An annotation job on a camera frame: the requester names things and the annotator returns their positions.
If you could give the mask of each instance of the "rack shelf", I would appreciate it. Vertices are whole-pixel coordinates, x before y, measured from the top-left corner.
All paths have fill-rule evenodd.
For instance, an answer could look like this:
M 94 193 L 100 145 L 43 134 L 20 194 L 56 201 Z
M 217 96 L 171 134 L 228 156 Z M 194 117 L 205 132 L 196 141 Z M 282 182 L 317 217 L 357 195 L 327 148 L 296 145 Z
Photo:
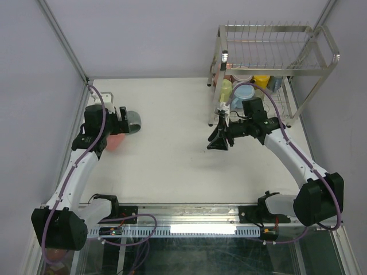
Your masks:
M 322 33 L 333 58 L 329 64 L 318 45 Z M 325 26 L 314 31 L 308 25 L 220 25 L 217 33 L 216 48 L 209 70 L 208 86 L 212 84 L 214 68 L 218 57 L 218 80 L 213 98 L 214 111 L 210 115 L 209 125 L 214 123 L 220 87 L 225 75 L 270 76 L 318 76 L 319 80 L 287 125 L 294 121 L 304 110 L 306 104 L 315 95 L 339 61 L 339 50 Z

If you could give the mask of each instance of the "bright light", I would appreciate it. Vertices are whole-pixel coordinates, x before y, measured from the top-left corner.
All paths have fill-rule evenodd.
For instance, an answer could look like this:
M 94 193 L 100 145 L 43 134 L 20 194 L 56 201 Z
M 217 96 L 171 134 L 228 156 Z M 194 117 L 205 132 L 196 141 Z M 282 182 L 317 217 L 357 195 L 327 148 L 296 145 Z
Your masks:
M 237 227 L 235 225 L 216 225 L 216 224 L 171 225 L 171 233 L 234 234 L 236 230 Z

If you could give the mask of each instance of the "gray wall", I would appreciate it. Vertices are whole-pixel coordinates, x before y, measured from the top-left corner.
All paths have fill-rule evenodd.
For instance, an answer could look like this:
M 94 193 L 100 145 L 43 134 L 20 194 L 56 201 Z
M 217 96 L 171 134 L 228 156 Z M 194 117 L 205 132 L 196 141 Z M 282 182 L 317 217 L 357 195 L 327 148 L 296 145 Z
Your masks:
M 207 76 L 219 24 L 313 25 L 326 0 L 48 0 L 89 76 Z
M 35 1 L 0 1 L 0 37 L 0 274 L 13 275 L 32 209 L 54 191 L 83 83 Z
M 315 158 L 345 180 L 343 219 L 358 262 L 367 273 L 366 184 L 366 64 L 367 1 L 339 1 L 327 22 L 341 52 L 341 59 L 303 118 Z M 295 82 L 294 90 L 304 97 L 308 79 Z

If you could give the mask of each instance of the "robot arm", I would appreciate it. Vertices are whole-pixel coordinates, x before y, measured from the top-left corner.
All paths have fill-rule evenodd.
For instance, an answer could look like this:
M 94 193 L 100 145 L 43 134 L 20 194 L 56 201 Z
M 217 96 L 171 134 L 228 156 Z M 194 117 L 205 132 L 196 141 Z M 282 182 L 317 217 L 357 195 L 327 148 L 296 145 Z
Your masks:
M 88 231 L 105 217 L 117 217 L 119 202 L 116 196 L 97 195 L 87 207 L 79 211 L 79 203 L 90 173 L 97 165 L 103 150 L 107 145 L 109 135 L 131 133 L 140 129 L 140 117 L 136 112 L 126 112 L 120 107 L 119 112 L 113 106 L 113 95 L 103 93 L 105 110 L 102 109 L 99 99 L 94 105 L 87 106 L 84 112 L 84 124 L 73 141 L 72 152 L 68 167 L 61 183 L 67 180 L 65 190 L 59 184 L 46 206 L 34 209 L 32 224 L 37 239 L 41 245 L 46 220 L 58 201 L 56 211 L 52 216 L 46 235 L 46 248 L 80 250 L 83 248 Z M 96 140 L 103 117 L 106 113 L 106 123 L 103 134 L 84 157 L 75 165 L 76 160 L 85 153 L 85 150 Z
M 297 182 L 300 192 L 284 195 L 278 192 L 266 192 L 258 199 L 258 213 L 263 217 L 288 215 L 297 217 L 305 226 L 313 225 L 336 215 L 333 200 L 325 185 L 315 175 L 283 137 L 277 117 L 268 118 L 261 99 L 243 101 L 245 118 L 228 122 L 229 111 L 219 110 L 219 123 L 209 137 L 208 149 L 228 150 L 228 144 L 234 145 L 235 138 L 251 135 L 271 150 L 289 170 Z M 304 153 L 290 137 L 292 144 L 313 164 L 334 192 L 339 207 L 343 209 L 343 179 L 338 173 L 329 174 Z

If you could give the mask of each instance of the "white tabletop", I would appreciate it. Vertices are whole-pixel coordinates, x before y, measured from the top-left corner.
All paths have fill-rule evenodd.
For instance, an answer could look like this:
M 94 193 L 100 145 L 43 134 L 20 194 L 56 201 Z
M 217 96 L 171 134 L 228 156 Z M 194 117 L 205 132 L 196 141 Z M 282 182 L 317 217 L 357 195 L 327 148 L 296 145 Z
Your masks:
M 81 201 L 94 193 L 120 203 L 252 203 L 267 190 L 298 192 L 278 158 L 256 139 L 229 151 L 207 150 L 213 93 L 205 78 L 96 80 L 116 107 L 137 111 L 142 129 L 114 152 L 104 151 Z M 300 121 L 289 130 L 309 153 Z

